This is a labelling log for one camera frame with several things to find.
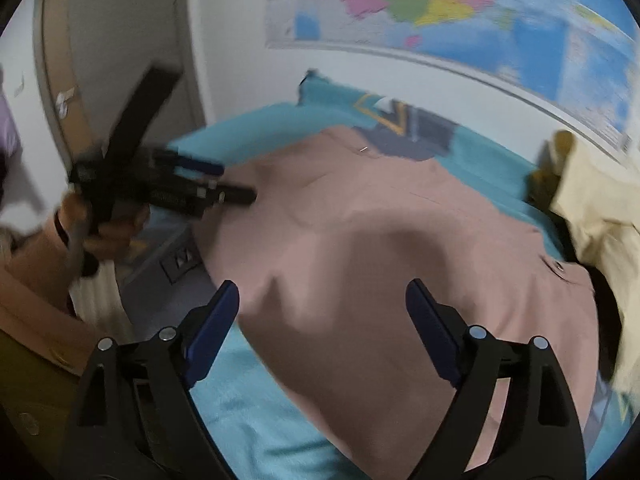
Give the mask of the orange brown sleeve forearm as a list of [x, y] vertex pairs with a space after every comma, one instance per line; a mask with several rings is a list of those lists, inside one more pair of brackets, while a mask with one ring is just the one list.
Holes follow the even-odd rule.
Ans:
[[58, 475], [79, 378], [101, 337], [67, 311], [66, 249], [49, 221], [22, 237], [1, 229], [1, 416], [28, 452], [22, 479]]

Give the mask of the person's left hand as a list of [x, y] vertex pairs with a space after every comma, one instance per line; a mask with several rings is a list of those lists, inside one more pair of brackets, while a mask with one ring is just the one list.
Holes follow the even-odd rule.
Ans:
[[[89, 222], [89, 214], [89, 206], [77, 193], [68, 192], [63, 197], [58, 210], [58, 222], [67, 234], [69, 242], [73, 240], [73, 235], [78, 234]], [[81, 237], [82, 249], [99, 261], [125, 257], [131, 243], [149, 218], [148, 205], [126, 204], [125, 212], [120, 217], [101, 223], [92, 234]]]

